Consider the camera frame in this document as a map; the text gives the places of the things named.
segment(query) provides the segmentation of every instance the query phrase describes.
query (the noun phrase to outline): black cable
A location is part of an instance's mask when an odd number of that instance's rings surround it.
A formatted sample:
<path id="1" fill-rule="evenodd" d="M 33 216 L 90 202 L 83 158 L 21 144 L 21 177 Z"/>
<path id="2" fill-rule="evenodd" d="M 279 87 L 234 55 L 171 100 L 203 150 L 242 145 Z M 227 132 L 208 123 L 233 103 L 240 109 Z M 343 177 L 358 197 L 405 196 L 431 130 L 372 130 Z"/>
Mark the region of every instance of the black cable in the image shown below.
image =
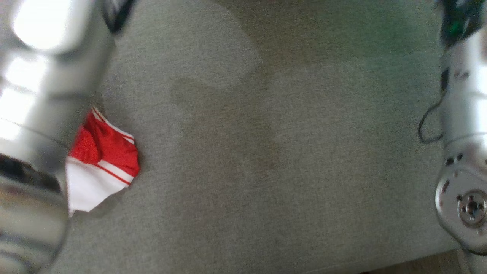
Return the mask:
<path id="1" fill-rule="evenodd" d="M 418 137 L 419 137 L 419 140 L 423 143 L 423 144 L 431 144 L 431 143 L 434 143 L 434 142 L 437 142 L 439 140 L 441 140 L 441 138 L 443 138 L 443 133 L 438 135 L 438 136 L 435 136 L 435 137 L 432 137 L 432 138 L 425 138 L 424 135 L 423 135 L 423 124 L 426 120 L 426 118 L 428 117 L 428 115 L 434 111 L 435 109 L 437 109 L 441 102 L 443 101 L 443 96 L 441 96 L 440 100 L 434 104 L 433 106 L 431 106 L 423 115 L 423 117 L 421 118 L 421 121 L 419 122 L 419 125 L 418 125 Z"/>

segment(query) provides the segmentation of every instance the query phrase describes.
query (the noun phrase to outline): bolt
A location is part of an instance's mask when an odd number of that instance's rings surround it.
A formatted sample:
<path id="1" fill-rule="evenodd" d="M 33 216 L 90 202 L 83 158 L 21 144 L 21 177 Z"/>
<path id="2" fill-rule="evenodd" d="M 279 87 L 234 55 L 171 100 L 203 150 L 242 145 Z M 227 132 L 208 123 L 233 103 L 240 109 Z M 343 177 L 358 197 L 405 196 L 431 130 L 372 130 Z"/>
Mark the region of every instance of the bolt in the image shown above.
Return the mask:
<path id="1" fill-rule="evenodd" d="M 455 160 L 454 160 L 452 157 L 450 157 L 450 158 L 448 158 L 448 159 L 445 161 L 445 165 L 446 165 L 446 166 L 450 166 L 450 165 L 452 165 L 454 162 L 455 162 Z"/>

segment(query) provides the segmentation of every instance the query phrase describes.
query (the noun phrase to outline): gray upholstery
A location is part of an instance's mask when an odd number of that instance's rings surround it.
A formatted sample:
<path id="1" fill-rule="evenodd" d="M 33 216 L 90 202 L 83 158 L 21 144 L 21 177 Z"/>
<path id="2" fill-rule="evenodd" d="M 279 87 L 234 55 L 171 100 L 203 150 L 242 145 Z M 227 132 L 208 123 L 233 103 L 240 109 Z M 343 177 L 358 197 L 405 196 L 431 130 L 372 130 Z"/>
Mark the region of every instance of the gray upholstery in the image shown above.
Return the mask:
<path id="1" fill-rule="evenodd" d="M 140 0 L 103 87 L 142 172 L 49 274 L 352 274 L 456 247 L 428 0 Z M 438 130 L 435 120 L 430 132 Z"/>

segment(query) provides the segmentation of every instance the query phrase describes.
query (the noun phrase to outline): red fabric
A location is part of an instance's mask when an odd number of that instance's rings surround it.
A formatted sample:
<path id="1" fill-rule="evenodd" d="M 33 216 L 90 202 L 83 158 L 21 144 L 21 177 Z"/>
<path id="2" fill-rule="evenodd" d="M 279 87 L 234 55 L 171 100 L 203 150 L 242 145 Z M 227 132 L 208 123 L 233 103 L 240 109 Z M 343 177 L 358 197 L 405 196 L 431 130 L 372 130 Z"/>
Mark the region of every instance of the red fabric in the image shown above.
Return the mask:
<path id="1" fill-rule="evenodd" d="M 140 171 L 138 163 L 138 150 L 136 146 L 124 135 L 105 122 L 98 114 L 98 120 L 92 112 L 86 117 L 85 124 L 79 129 L 75 144 L 69 154 L 84 163 L 97 165 L 104 160 L 123 170 L 132 177 Z"/>

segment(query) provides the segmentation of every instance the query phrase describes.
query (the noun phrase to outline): wooden floor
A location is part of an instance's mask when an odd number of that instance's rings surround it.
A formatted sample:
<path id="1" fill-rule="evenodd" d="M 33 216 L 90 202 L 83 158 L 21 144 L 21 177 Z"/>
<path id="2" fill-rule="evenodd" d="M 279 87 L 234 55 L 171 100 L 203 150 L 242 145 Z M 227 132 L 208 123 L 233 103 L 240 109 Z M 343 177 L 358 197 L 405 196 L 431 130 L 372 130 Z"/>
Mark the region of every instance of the wooden floor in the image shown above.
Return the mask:
<path id="1" fill-rule="evenodd" d="M 371 271 L 367 274 L 469 274 L 462 259 L 461 252 L 450 251 Z"/>

